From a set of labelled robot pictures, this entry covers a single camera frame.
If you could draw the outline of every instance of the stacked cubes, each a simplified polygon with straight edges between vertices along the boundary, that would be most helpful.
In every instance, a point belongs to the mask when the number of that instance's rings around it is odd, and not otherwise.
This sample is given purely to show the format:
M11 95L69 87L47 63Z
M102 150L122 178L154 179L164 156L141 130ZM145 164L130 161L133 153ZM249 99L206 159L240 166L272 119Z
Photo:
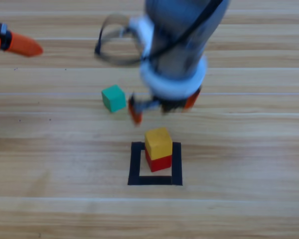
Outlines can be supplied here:
M118 85L113 85L102 91L102 99L105 107L112 113L126 107L125 93Z
M171 167L173 142L166 128L156 128L145 133L145 154L151 172Z

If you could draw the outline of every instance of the table surface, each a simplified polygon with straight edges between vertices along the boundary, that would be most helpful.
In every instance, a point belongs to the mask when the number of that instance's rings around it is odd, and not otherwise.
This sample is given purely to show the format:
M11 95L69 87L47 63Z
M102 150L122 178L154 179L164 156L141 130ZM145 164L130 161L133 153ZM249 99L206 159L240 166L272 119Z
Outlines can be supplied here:
M93 51L108 14L143 4L0 0L0 22L44 48L0 52L0 239L299 239L299 0L232 0L195 107L135 127L101 91L149 97L138 68ZM157 127L182 144L183 186L129 186L131 143Z

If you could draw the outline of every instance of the black cable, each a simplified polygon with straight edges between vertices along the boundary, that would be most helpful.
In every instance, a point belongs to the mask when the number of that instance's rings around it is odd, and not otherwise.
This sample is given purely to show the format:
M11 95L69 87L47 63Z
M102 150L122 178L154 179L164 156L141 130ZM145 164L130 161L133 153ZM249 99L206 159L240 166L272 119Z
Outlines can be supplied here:
M173 49L175 46L177 46L179 43L186 40L203 22L205 22L208 18L211 17L211 15L216 11L218 6L223 2L223 0L211 0L209 4L206 6L206 8L203 10L203 12L199 15L197 20L190 26L175 42L168 44L166 47L162 48L161 50L158 50L157 52L154 52L153 54L150 54L148 56L141 56L140 58L130 59L130 60L123 60L118 61L114 60L108 55L105 55L104 53L101 53L101 46L102 46L102 34L103 30L106 27L108 21L110 20L110 17L106 19L106 21L103 23L103 26L100 31L99 40L95 47L95 55L97 55L99 58L112 63L116 65L133 65L140 63L145 60L151 60L153 58L157 58L167 52L169 52L171 49ZM131 29L128 27L125 27L125 32L131 32Z

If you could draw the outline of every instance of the white ring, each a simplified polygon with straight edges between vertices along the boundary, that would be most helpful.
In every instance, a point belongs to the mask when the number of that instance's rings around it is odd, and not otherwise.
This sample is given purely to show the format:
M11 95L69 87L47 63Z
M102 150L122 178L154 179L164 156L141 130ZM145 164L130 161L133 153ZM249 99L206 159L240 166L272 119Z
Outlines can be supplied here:
M140 74L153 95L166 100L182 100L192 96L202 85L207 72L207 58L203 56L195 75L187 80L177 81L156 74L148 61L143 62Z

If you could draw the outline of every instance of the black square outline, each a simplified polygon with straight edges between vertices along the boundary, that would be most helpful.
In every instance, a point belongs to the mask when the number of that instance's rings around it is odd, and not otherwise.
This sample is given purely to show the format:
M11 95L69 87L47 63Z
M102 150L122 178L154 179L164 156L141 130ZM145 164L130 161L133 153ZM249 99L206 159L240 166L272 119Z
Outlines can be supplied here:
M181 143L173 142L171 176L140 176L142 150L144 142L132 142L128 185L183 185Z

